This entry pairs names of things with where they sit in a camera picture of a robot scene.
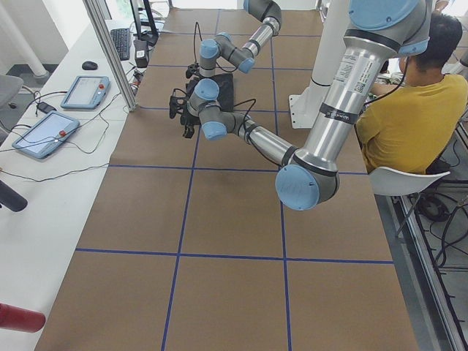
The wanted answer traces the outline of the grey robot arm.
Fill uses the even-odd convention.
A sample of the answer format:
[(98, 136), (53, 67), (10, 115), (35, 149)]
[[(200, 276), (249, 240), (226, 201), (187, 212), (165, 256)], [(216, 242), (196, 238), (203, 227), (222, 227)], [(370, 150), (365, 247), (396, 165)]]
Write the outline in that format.
[(351, 1), (347, 8), (344, 54), (325, 98), (314, 112), (309, 136), (298, 148), (255, 123), (247, 113), (225, 111), (214, 81), (218, 59), (249, 72), (261, 47), (282, 27), (274, 1), (245, 1), (260, 27), (243, 47), (226, 33), (200, 44), (199, 80), (183, 98), (172, 97), (170, 115), (179, 116), (184, 137), (199, 126), (207, 140), (234, 134), (279, 166), (275, 187), (281, 202), (305, 211), (332, 198), (339, 189), (336, 159), (358, 120), (370, 89), (388, 59), (422, 53), (429, 41), (430, 1)]
[(199, 77), (213, 77), (219, 58), (232, 64), (236, 70), (248, 73), (262, 47), (279, 34), (282, 11), (275, 1), (244, 1), (244, 9), (261, 22), (260, 26), (241, 47), (236, 46), (226, 32), (218, 33), (212, 39), (202, 40), (197, 66)]

